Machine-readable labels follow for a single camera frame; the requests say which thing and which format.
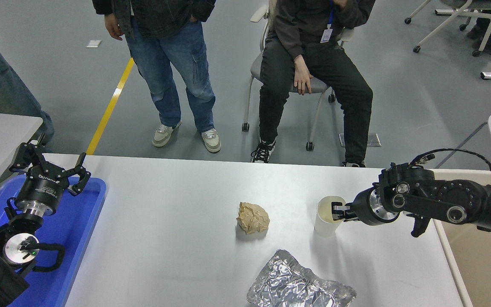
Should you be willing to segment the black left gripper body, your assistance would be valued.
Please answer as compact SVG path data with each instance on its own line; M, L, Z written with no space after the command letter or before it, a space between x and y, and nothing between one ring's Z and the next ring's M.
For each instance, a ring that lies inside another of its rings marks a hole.
M39 166L31 167L26 173L26 180L15 198L16 207L25 207L27 203L39 202L48 207L58 207L69 180L60 175L43 172Z

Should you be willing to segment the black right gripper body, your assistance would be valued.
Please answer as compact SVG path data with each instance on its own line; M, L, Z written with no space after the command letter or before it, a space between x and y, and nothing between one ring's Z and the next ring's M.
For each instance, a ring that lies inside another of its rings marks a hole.
M364 190L347 204L349 206L349 209L346 210L347 221L361 221L369 226L375 225L375 214L371 206L375 204L375 201L371 200L374 191L374 188Z

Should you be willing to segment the person's right hand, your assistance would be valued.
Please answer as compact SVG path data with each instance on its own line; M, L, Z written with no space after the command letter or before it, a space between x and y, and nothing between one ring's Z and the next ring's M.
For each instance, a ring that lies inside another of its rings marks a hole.
M105 28L107 29L107 32L113 39L118 41L123 40L122 36L124 35L124 33L121 30L118 20L114 13L104 15L104 25Z
M298 55L293 61L295 65L295 75L293 79L294 88L296 88L299 95L305 95L306 93L312 94L312 75L309 72L303 56Z

